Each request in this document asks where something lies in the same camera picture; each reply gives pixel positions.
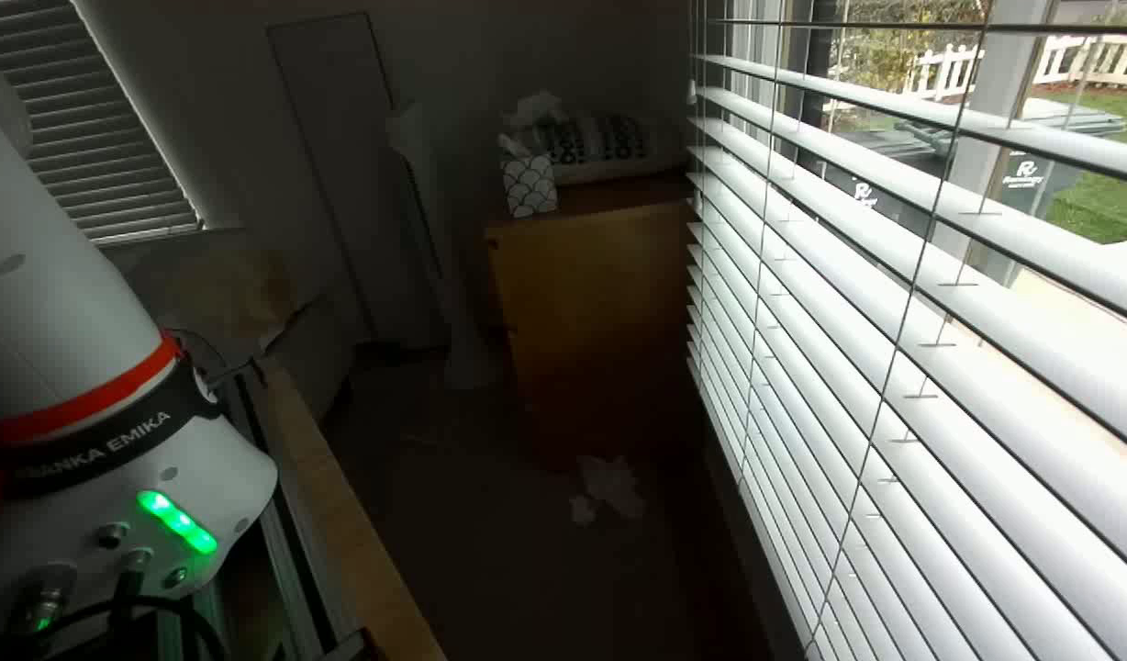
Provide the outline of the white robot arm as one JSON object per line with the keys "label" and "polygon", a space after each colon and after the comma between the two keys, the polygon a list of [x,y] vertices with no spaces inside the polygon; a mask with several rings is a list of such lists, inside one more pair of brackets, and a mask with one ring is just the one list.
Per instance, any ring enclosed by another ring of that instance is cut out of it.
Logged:
{"label": "white robot arm", "polygon": [[143,615],[229,661],[186,595],[263,513],[278,468],[26,151],[0,74],[0,661],[48,661]]}

